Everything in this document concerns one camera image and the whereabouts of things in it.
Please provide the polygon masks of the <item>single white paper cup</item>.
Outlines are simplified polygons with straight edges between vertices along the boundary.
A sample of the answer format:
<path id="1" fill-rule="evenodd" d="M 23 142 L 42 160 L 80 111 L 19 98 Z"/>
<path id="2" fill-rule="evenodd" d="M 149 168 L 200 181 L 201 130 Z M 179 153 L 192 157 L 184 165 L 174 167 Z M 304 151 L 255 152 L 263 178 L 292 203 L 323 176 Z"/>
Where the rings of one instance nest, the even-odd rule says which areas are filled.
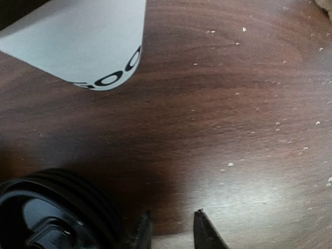
<path id="1" fill-rule="evenodd" d="M 145 1 L 1 1 L 1 52 L 78 87 L 107 91 L 135 73 Z"/>

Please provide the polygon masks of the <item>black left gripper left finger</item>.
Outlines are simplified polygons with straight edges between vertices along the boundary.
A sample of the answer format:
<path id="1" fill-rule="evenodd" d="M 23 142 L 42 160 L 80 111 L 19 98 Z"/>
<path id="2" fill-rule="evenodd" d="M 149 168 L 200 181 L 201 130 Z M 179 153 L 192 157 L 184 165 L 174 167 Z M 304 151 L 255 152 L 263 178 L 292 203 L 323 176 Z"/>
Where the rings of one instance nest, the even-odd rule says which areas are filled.
<path id="1" fill-rule="evenodd" d="M 134 231 L 128 236 L 127 248 L 148 249 L 152 242 L 151 210 L 146 210 L 137 220 Z"/>

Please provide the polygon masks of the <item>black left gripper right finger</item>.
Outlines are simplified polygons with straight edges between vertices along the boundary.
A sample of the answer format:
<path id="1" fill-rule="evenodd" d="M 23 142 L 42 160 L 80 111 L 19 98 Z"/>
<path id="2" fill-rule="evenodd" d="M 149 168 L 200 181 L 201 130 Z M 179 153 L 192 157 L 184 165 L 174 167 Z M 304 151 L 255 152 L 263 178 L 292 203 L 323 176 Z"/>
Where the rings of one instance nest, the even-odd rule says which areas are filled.
<path id="1" fill-rule="evenodd" d="M 195 249 L 228 249 L 218 231 L 213 226 L 203 209 L 194 213 L 193 237 Z"/>

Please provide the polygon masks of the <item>stack of black cup lids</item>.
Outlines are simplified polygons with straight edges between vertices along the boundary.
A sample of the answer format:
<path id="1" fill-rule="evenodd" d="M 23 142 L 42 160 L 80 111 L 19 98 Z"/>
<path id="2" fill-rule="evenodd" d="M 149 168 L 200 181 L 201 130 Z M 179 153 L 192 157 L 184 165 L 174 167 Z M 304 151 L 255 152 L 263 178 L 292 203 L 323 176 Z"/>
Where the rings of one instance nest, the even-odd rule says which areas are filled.
<path id="1" fill-rule="evenodd" d="M 47 169 L 1 184 L 1 248 L 117 248 L 122 217 L 89 180 Z"/>

